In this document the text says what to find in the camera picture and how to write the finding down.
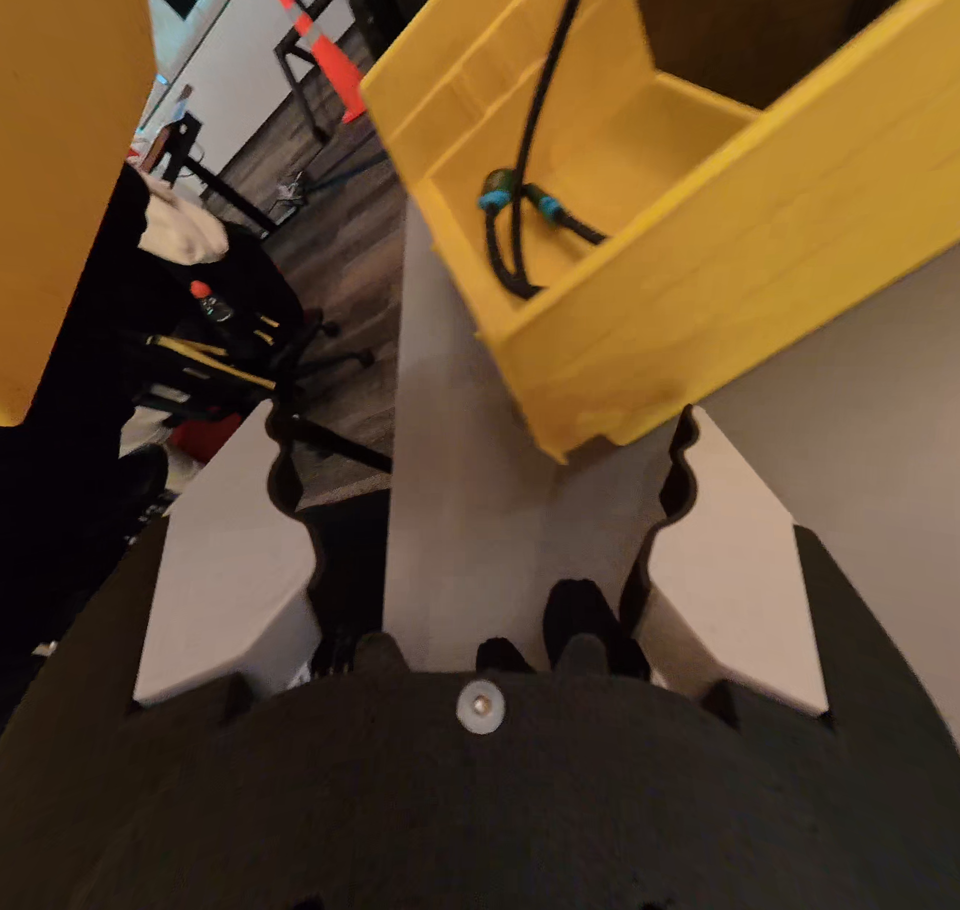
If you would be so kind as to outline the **red container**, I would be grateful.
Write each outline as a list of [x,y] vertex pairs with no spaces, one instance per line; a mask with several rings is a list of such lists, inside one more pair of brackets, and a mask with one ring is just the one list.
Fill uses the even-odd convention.
[[166,442],[192,460],[207,465],[241,426],[244,418],[231,414],[219,421],[186,421],[173,429]]

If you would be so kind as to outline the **white cloth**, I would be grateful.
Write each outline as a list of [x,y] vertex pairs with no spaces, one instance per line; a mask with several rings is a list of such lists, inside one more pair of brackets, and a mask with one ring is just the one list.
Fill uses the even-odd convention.
[[149,192],[139,249],[184,267],[220,262],[230,248],[222,221],[168,184],[139,174]]

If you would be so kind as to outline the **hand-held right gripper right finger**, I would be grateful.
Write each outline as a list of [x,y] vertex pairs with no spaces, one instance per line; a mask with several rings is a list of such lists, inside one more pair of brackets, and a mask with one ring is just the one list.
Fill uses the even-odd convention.
[[830,708],[795,521],[707,412],[683,409],[621,594],[654,682],[701,702],[744,686],[807,715]]

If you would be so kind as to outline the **yellow plastic bin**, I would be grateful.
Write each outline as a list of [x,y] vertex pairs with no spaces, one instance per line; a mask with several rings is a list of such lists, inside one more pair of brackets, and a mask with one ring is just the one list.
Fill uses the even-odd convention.
[[565,0],[428,0],[367,111],[534,444],[629,444],[958,243],[959,0],[900,0],[768,108],[662,69],[641,0],[582,0],[510,293],[483,182],[518,161]]
[[156,72],[148,0],[1,0],[1,423],[27,415]]

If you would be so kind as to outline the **bottle with red cap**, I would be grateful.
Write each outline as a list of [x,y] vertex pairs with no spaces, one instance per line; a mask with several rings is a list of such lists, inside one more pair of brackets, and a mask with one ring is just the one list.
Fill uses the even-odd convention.
[[206,282],[194,279],[189,284],[189,292],[196,300],[203,314],[214,324],[226,324],[234,316],[234,309],[218,296]]

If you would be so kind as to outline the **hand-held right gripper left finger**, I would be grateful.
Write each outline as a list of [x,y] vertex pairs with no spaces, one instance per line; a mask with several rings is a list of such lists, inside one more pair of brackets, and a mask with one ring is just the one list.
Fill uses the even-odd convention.
[[133,699],[159,704],[239,674],[257,698],[296,684],[321,640],[317,555],[268,484],[281,446],[262,402],[170,510]]

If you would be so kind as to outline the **black office chair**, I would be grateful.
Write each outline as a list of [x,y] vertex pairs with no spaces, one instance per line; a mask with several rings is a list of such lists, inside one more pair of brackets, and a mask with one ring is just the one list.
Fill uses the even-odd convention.
[[[135,404],[164,412],[174,425],[246,417],[264,401],[298,403],[307,379],[376,360],[367,348],[306,359],[316,340],[340,335],[339,324],[304,309],[252,233],[232,223],[225,230],[229,249],[218,263],[184,267],[139,251],[164,309],[126,332],[126,375]],[[204,315],[189,292],[194,279],[233,308],[231,321],[218,325]]]

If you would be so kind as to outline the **orange traffic cone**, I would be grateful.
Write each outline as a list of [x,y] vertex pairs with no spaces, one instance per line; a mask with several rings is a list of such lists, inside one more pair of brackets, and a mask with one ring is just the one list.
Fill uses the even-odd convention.
[[278,0],[299,39],[343,104],[342,123],[351,124],[366,114],[359,68],[334,44],[297,0]]

